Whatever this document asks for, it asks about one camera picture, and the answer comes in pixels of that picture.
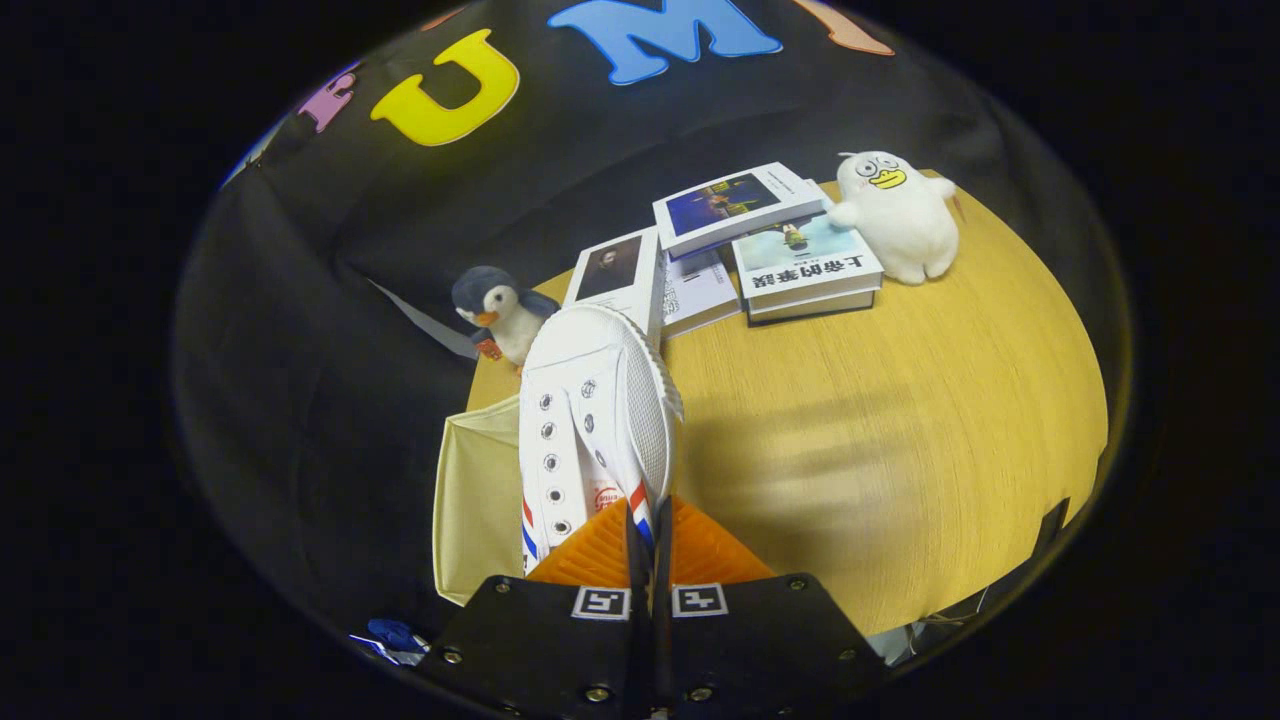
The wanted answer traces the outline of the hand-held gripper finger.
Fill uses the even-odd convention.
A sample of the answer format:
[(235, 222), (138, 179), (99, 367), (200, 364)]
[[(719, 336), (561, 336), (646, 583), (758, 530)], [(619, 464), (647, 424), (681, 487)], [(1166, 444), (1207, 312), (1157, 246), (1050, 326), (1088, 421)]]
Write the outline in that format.
[(646, 598), (646, 548), (630, 516), (621, 560), (623, 588), (486, 578), (416, 682), (488, 719), (622, 719)]
[(810, 573), (677, 582), (675, 500), (655, 532), (654, 697), (672, 719), (837, 719), (890, 676)]

